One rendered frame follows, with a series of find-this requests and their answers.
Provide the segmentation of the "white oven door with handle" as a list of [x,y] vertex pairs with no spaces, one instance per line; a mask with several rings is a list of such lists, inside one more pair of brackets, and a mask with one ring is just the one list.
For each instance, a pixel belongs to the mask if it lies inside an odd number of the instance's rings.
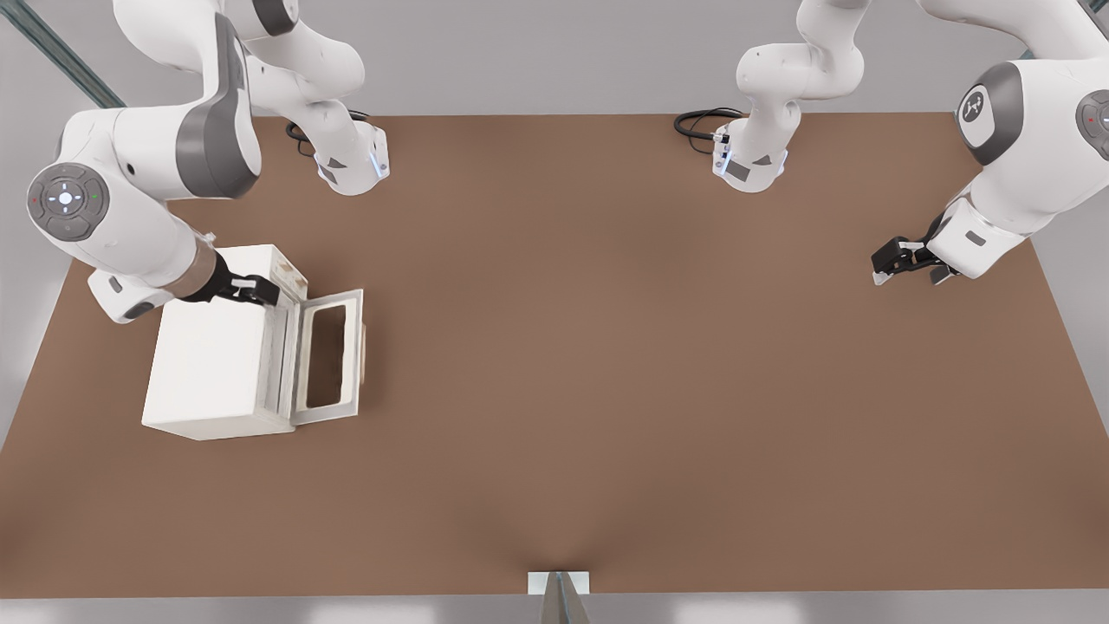
[[[289,424],[313,424],[358,413],[364,382],[365,331],[363,323],[363,289],[323,296],[301,303],[301,328],[295,340],[292,364],[293,386],[289,391]],[[322,309],[344,309],[343,348],[340,349],[340,398],[329,406],[308,405],[312,336],[315,316]]]

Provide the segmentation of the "white oven box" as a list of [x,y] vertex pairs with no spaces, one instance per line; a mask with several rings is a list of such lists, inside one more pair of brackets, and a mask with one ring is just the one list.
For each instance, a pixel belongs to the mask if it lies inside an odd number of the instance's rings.
[[194,441],[293,432],[308,282],[272,244],[218,253],[230,272],[276,284],[279,300],[164,305],[141,423]]

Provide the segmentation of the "silver frame post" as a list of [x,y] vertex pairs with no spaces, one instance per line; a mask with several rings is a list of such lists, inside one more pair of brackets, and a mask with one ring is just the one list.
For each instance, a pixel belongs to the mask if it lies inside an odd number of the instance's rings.
[[100,109],[121,109],[126,103],[96,75],[67,44],[55,29],[48,25],[26,0],[0,0],[0,16],[4,16],[16,31],[33,44],[53,67]]
[[587,571],[530,571],[528,594],[542,596],[540,624],[591,624],[581,599],[590,594]]

